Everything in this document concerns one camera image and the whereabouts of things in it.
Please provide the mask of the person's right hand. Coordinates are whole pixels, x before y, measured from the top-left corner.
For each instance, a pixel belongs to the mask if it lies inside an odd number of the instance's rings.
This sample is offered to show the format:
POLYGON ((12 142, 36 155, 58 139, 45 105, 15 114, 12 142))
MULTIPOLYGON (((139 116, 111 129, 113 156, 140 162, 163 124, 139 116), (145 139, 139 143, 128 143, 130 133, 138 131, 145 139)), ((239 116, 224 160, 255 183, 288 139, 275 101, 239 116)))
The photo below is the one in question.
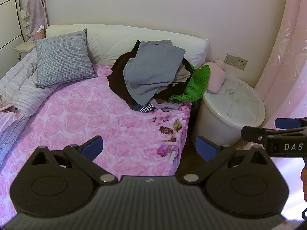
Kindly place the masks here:
POLYGON ((304 192, 304 200, 307 201, 307 167, 305 166, 301 172, 302 189, 304 192))

